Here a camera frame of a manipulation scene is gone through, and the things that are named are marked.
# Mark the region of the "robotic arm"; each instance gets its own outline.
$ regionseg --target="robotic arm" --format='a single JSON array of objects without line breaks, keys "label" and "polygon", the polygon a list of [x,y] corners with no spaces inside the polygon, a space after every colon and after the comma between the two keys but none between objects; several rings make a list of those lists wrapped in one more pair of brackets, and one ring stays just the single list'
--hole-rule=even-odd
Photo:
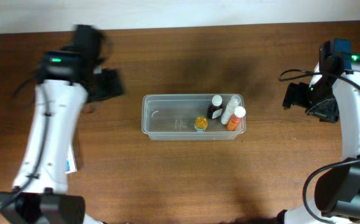
[{"label": "robotic arm", "polygon": [[285,109],[301,106],[306,108],[307,115],[321,121],[335,123],[341,117],[344,162],[331,167],[318,179],[314,199],[304,200],[305,206],[282,211],[277,221],[281,224],[360,223],[360,161],[352,163],[360,160],[360,55],[351,53],[350,41],[333,39],[321,47],[315,73],[306,72],[301,77],[312,75],[309,85],[288,86],[283,106]]},{"label": "robotic arm", "polygon": [[66,195],[66,158],[87,101],[122,94],[115,70],[95,69],[102,33],[78,25],[72,44],[47,52],[36,73],[35,112],[25,158],[12,192],[0,192],[0,213],[10,223],[101,224],[85,214],[81,196]]}]

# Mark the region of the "plastic bin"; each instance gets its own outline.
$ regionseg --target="plastic bin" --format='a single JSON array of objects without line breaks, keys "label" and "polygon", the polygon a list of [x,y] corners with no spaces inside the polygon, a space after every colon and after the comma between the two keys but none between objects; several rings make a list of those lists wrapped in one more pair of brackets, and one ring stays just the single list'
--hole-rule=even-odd
[{"label": "plastic bin", "polygon": [[234,94],[146,95],[142,104],[142,132],[152,140],[232,140],[246,130],[246,117],[234,131],[228,131],[221,119],[208,120],[204,133],[195,130],[195,120],[206,117],[214,95],[223,98],[225,106]]}]

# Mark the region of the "black bottle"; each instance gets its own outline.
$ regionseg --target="black bottle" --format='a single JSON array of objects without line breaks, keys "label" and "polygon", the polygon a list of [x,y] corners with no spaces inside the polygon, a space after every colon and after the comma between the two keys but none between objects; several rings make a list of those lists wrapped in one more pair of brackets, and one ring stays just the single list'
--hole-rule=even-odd
[{"label": "black bottle", "polygon": [[207,111],[207,118],[216,119],[223,113],[223,99],[219,95],[215,95],[211,100]]}]

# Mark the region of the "wood grain tabletop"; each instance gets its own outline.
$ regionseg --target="wood grain tabletop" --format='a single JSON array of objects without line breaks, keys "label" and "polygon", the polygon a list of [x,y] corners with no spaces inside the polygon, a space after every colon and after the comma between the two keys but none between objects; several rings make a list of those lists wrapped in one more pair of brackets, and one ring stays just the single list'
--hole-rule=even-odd
[{"label": "wood grain tabletop", "polygon": [[[320,45],[333,37],[360,52],[360,21],[105,33],[114,47],[104,66],[119,69],[126,94],[80,115],[83,165],[68,180],[69,194],[83,196],[91,216],[108,223],[274,217],[302,204],[312,171],[339,161],[340,124],[320,123],[302,108],[284,111],[288,83],[277,77],[313,70]],[[0,191],[11,189],[24,157],[34,83],[15,100],[11,94],[70,35],[0,35]],[[246,132],[232,141],[151,141],[141,131],[142,99],[166,93],[239,93]]]}]

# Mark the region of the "white bottle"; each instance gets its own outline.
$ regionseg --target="white bottle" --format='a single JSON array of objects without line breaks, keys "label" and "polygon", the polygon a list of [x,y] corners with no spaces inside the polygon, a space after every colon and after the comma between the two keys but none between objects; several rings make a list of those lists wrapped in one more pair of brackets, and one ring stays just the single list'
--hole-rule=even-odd
[{"label": "white bottle", "polygon": [[221,116],[221,124],[228,124],[232,114],[234,114],[235,107],[239,106],[239,104],[241,104],[241,98],[237,95],[232,96]]}]

